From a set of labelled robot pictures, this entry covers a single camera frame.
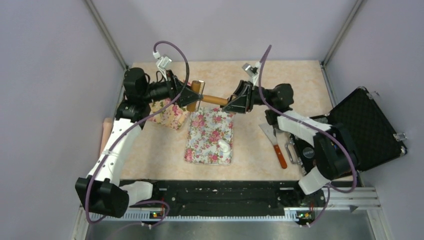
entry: metal tool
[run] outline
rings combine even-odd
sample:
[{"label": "metal tool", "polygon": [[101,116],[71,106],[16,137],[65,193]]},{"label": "metal tool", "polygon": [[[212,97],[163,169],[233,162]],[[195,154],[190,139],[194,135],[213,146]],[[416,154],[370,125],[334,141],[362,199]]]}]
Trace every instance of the metal tool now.
[{"label": "metal tool", "polygon": [[265,133],[265,135],[268,137],[269,141],[271,142],[272,146],[274,147],[279,164],[281,165],[283,169],[286,169],[287,163],[278,145],[277,137],[275,136],[275,131],[273,126],[269,125],[268,123],[263,123],[263,124],[259,124],[259,127],[260,129],[262,129],[262,131]]}]

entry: orange wooden handle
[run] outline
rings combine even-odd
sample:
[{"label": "orange wooden handle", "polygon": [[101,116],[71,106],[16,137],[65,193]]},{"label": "orange wooden handle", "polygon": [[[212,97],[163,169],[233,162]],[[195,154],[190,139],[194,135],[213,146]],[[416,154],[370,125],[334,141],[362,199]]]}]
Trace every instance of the orange wooden handle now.
[{"label": "orange wooden handle", "polygon": [[217,97],[217,96],[210,96],[210,95],[203,95],[202,101],[205,103],[218,104],[220,106],[225,106],[228,104],[227,99],[222,97]]},{"label": "orange wooden handle", "polygon": [[[200,92],[200,87],[201,87],[201,83],[200,83],[200,81],[192,81],[191,82],[191,90],[193,90],[194,92],[196,92],[196,93],[199,93]],[[187,106],[187,111],[189,111],[189,112],[194,112],[195,110],[196,110],[196,105],[197,105],[197,101],[195,101],[195,102],[193,102],[193,103],[190,103],[188,106]]]},{"label": "orange wooden handle", "polygon": [[275,150],[275,153],[277,154],[279,164],[281,165],[281,167],[283,169],[286,169],[287,168],[287,162],[284,159],[284,156],[283,156],[283,153],[280,150],[280,147],[278,145],[274,145],[274,150]]}]

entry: metal blade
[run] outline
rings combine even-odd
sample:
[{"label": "metal blade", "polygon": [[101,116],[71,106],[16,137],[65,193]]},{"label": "metal blade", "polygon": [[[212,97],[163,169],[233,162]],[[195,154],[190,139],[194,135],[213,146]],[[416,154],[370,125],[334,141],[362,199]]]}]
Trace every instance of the metal blade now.
[{"label": "metal blade", "polygon": [[265,133],[265,135],[268,137],[269,141],[271,141],[272,145],[277,145],[277,138],[274,135],[274,128],[273,126],[269,125],[268,123],[262,123],[259,124],[260,129]]}]

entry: robotic arm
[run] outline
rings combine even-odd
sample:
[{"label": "robotic arm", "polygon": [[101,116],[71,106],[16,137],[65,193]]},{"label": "robotic arm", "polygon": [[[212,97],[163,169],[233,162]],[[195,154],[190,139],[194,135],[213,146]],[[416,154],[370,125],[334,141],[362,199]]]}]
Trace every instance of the robotic arm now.
[{"label": "robotic arm", "polygon": [[[245,64],[243,69],[249,74],[250,81],[240,80],[234,93],[228,99],[224,99],[202,95],[192,90],[189,86],[184,86],[171,70],[165,70],[170,61],[166,57],[161,57],[158,60],[157,66],[160,72],[165,75],[165,81],[162,82],[148,82],[145,72],[141,68],[130,68],[125,72],[123,86],[126,99],[122,101],[116,111],[113,129],[104,148],[105,150],[87,177],[80,177],[75,183],[76,192],[84,206],[89,182],[95,170],[100,167],[100,171],[95,176],[91,188],[88,205],[90,212],[120,218],[129,206],[152,197],[153,185],[149,182],[137,181],[133,184],[119,187],[125,160],[134,140],[143,129],[144,123],[140,127],[131,129],[118,142],[113,151],[109,151],[112,143],[124,131],[149,115],[151,111],[149,103],[167,98],[173,99],[181,92],[180,98],[176,102],[179,107],[184,107],[197,101],[215,103],[215,100],[219,99],[218,102],[223,111],[245,114],[250,112],[254,105],[264,104],[259,95],[259,88],[255,86],[260,64],[256,64],[256,67]],[[273,89],[262,88],[262,92],[266,101],[280,112],[285,112],[300,121],[310,122],[324,131],[340,136],[342,139],[348,139],[343,143],[346,149],[352,152],[351,158],[356,160],[354,147],[350,147],[353,142],[350,141],[349,133],[342,126],[318,123],[292,111],[289,106],[294,103],[294,100],[293,89],[290,84],[282,83]],[[334,144],[325,136],[301,125],[299,122],[279,116],[270,109],[265,111],[265,116],[268,124],[295,134],[315,147],[316,156],[319,159],[317,167],[299,181],[299,185],[306,195],[316,192],[330,180],[350,170],[349,165],[346,164],[346,158],[343,159],[343,153],[337,152]],[[101,159],[105,155],[108,155],[108,158],[102,166],[99,166]]]}]

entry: gray wall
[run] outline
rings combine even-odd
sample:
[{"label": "gray wall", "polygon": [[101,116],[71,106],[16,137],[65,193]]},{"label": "gray wall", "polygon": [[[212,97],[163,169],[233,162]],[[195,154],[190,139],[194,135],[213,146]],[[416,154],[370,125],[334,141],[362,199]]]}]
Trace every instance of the gray wall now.
[{"label": "gray wall", "polygon": [[[322,60],[356,0],[94,0],[129,63],[168,40],[190,61]],[[180,60],[178,53],[160,48]]]},{"label": "gray wall", "polygon": [[383,112],[405,131],[409,154],[366,172],[395,239],[422,239],[424,213],[424,1],[368,0],[329,65],[339,100],[377,90]]},{"label": "gray wall", "polygon": [[81,0],[0,2],[0,238],[70,239],[123,71]]}]

